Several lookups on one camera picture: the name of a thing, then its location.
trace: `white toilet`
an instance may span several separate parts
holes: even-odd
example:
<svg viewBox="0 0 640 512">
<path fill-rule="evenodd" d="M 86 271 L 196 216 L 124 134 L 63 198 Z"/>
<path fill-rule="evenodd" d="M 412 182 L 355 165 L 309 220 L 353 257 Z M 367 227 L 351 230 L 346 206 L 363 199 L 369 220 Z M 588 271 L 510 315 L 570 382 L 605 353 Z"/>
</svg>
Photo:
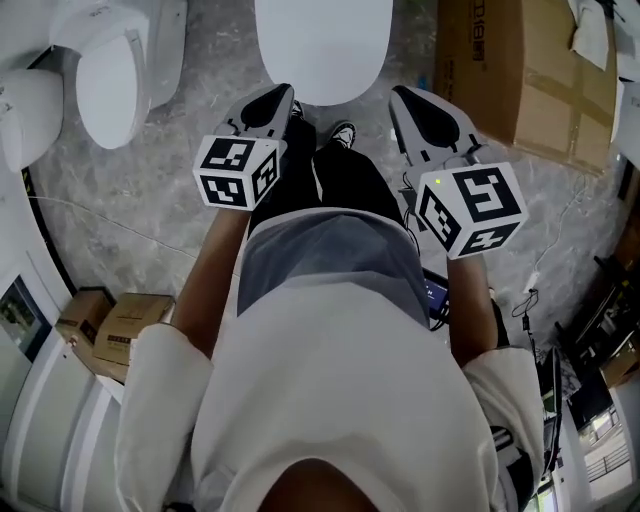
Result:
<svg viewBox="0 0 640 512">
<path fill-rule="evenodd" d="M 40 158 L 62 128 L 62 77 L 39 69 L 0 75 L 0 145 L 9 169 Z"/>
<path fill-rule="evenodd" d="M 106 149 L 128 144 L 149 110 L 178 89 L 186 0 L 63 0 L 50 42 L 80 53 L 76 95 L 82 122 Z"/>
<path fill-rule="evenodd" d="M 393 0 L 255 0 L 260 53 L 296 99 L 337 105 L 364 93 L 389 46 Z"/>
</svg>

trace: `marble floor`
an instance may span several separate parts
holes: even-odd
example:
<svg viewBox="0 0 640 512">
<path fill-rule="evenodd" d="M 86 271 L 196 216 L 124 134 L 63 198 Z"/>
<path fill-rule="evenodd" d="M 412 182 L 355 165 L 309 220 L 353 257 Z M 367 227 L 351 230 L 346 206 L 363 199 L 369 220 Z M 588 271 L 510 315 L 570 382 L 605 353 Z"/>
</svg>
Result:
<svg viewBox="0 0 640 512">
<path fill-rule="evenodd" d="M 391 42 L 375 84 L 346 105 L 307 108 L 319 131 L 338 119 L 354 121 L 355 149 L 373 159 L 394 191 L 402 186 L 406 164 L 391 140 L 388 94 L 397 84 L 431 83 L 436 4 L 396 0 Z M 103 150 L 86 134 L 75 101 L 76 63 L 71 52 L 56 50 L 43 64 L 64 74 L 65 117 L 60 138 L 32 167 L 33 178 L 40 195 L 76 203 L 119 225 L 67 204 L 40 201 L 62 260 L 77 286 L 106 285 L 114 295 L 177 295 L 216 214 L 202 204 L 191 174 L 201 138 L 237 99 L 270 83 L 258 49 L 253 0 L 190 0 L 179 90 L 150 113 L 127 147 Z M 584 177 L 491 146 L 496 158 L 516 169 L 531 216 L 507 248 L 486 257 L 512 342 L 527 344 L 510 311 L 524 298 L 536 261 L 557 239 L 537 265 L 540 302 L 530 314 L 536 339 L 545 346 L 553 341 L 553 322 L 571 318 L 596 272 L 593 256 L 607 256 L 624 226 L 627 213 L 616 198 L 621 173 L 612 166 L 600 179 Z M 445 255 L 433 235 L 418 238 L 423 264 L 444 274 Z M 233 314 L 232 296 L 228 316 Z"/>
</svg>

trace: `toilet seat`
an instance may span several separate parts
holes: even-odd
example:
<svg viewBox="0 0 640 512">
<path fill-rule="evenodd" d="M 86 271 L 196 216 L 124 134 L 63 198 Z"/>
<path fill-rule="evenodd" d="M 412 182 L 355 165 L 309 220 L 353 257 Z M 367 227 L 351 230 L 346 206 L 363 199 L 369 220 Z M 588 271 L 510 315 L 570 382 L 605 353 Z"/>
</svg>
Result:
<svg viewBox="0 0 640 512">
<path fill-rule="evenodd" d="M 106 149 L 127 144 L 149 113 L 145 63 L 136 32 L 128 32 L 83 54 L 76 94 L 91 138 Z"/>
<path fill-rule="evenodd" d="M 255 8 L 267 73 L 293 85 L 299 101 L 345 103 L 378 77 L 393 0 L 256 0 Z"/>
</svg>

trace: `cardboard box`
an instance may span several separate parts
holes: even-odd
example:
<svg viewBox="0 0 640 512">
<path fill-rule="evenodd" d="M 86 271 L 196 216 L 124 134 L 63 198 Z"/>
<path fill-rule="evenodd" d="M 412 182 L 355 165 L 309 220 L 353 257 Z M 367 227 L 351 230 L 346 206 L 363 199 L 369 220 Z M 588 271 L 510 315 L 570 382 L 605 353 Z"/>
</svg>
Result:
<svg viewBox="0 0 640 512">
<path fill-rule="evenodd" d="M 636 375 L 640 366 L 640 346 L 632 337 L 618 353 L 602 365 L 602 376 L 608 388 L 620 386 Z"/>
<path fill-rule="evenodd" d="M 98 331 L 93 355 L 128 366 L 132 344 L 140 331 L 160 321 L 172 305 L 173 298 L 165 295 L 121 295 Z"/>
<path fill-rule="evenodd" d="M 93 348 L 102 322 L 113 307 L 105 290 L 80 290 L 56 322 L 56 330 L 70 343 L 73 352 L 94 373 L 98 373 Z"/>
<path fill-rule="evenodd" d="M 123 384 L 127 379 L 129 365 L 113 363 L 104 359 L 98 359 L 95 356 L 93 356 L 93 365 L 95 367 L 94 373 L 96 375 L 103 375 L 117 380 L 118 382 L 122 382 Z"/>
<path fill-rule="evenodd" d="M 604 72 L 571 51 L 566 0 L 441 0 L 438 11 L 437 94 L 489 137 L 603 173 L 616 100 L 609 20 Z"/>
</svg>

